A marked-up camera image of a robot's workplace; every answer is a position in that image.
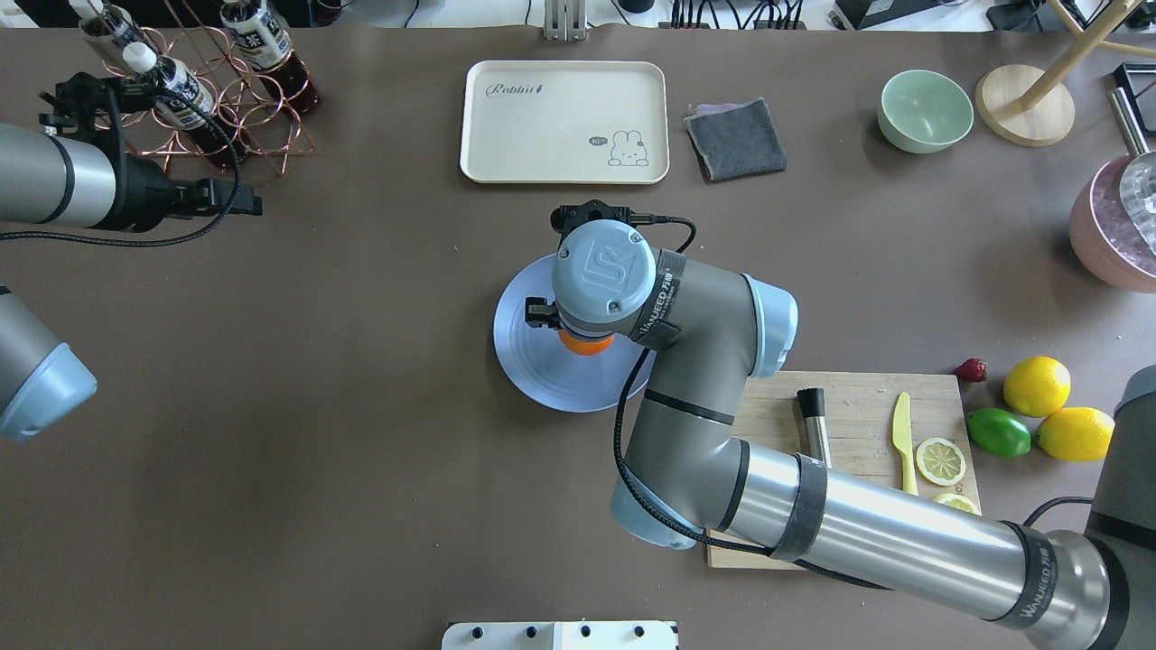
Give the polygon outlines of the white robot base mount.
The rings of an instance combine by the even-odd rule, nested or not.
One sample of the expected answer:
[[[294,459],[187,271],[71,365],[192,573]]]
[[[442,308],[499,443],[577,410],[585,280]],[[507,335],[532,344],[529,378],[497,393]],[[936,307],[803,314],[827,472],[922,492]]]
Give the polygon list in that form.
[[[459,622],[445,630],[442,649],[679,649],[676,622],[577,620]]]

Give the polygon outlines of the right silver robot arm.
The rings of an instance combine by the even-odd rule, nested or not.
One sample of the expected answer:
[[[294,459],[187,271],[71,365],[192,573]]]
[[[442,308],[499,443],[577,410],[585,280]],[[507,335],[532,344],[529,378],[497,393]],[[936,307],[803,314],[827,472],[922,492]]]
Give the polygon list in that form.
[[[1116,407],[1085,531],[1042,534],[738,440],[747,381],[777,374],[796,338],[791,293],[651,248],[618,219],[558,231],[555,297],[528,300],[526,320],[657,354],[615,450],[635,498],[620,526],[653,544],[738,535],[738,551],[962,610],[1035,647],[1153,648],[1153,367]]]

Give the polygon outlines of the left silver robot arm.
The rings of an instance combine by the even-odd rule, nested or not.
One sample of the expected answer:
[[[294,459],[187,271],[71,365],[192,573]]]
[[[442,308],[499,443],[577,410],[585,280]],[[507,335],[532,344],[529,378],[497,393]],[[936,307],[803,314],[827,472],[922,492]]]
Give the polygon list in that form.
[[[178,246],[232,214],[264,215],[244,182],[170,180],[111,132],[35,135],[3,125],[3,221],[17,226],[3,241]],[[32,440],[97,390],[71,346],[3,289],[3,437]]]

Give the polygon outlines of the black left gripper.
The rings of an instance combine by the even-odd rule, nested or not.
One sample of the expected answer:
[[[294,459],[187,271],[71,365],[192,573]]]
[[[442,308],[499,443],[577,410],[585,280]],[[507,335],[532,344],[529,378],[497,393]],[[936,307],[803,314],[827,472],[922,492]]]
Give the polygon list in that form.
[[[207,217],[227,206],[234,193],[230,180],[170,180],[163,169],[144,157],[128,155],[118,165],[121,189],[118,230],[144,232],[165,217]],[[264,217],[264,198],[252,190],[237,190],[231,213]]]

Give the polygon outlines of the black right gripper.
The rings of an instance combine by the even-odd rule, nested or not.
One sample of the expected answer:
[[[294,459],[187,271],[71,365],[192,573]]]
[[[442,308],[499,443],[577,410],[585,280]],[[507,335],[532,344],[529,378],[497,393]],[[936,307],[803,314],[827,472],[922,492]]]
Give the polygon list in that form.
[[[544,297],[526,297],[526,324],[529,328],[560,330],[561,320],[557,305]]]

